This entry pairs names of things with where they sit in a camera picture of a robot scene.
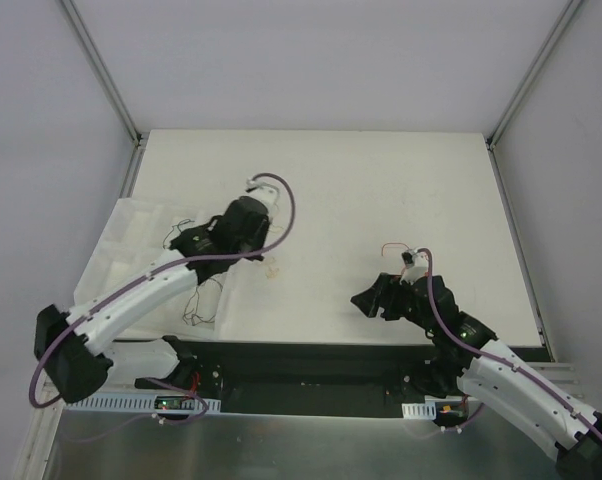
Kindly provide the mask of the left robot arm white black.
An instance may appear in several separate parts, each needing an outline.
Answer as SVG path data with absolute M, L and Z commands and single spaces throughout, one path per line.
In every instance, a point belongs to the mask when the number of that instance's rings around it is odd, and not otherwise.
M 182 231 L 139 275 L 117 290 L 66 312 L 50 305 L 37 316 L 34 354 L 60 399 L 83 400 L 107 383 L 146 386 L 153 379 L 180 389 L 195 362 L 177 339 L 119 342 L 119 335 L 171 298 L 265 253 L 277 195 L 259 187 L 233 200 L 209 222 Z

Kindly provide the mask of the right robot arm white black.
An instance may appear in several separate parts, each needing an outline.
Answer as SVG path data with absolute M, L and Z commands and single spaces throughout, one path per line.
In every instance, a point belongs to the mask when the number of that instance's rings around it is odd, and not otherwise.
M 602 479 L 602 411 L 552 384 L 460 310 L 441 276 L 408 283 L 382 273 L 351 302 L 368 318 L 406 319 L 424 330 L 436 355 L 411 374 L 417 391 L 473 397 L 554 460 L 561 478 Z

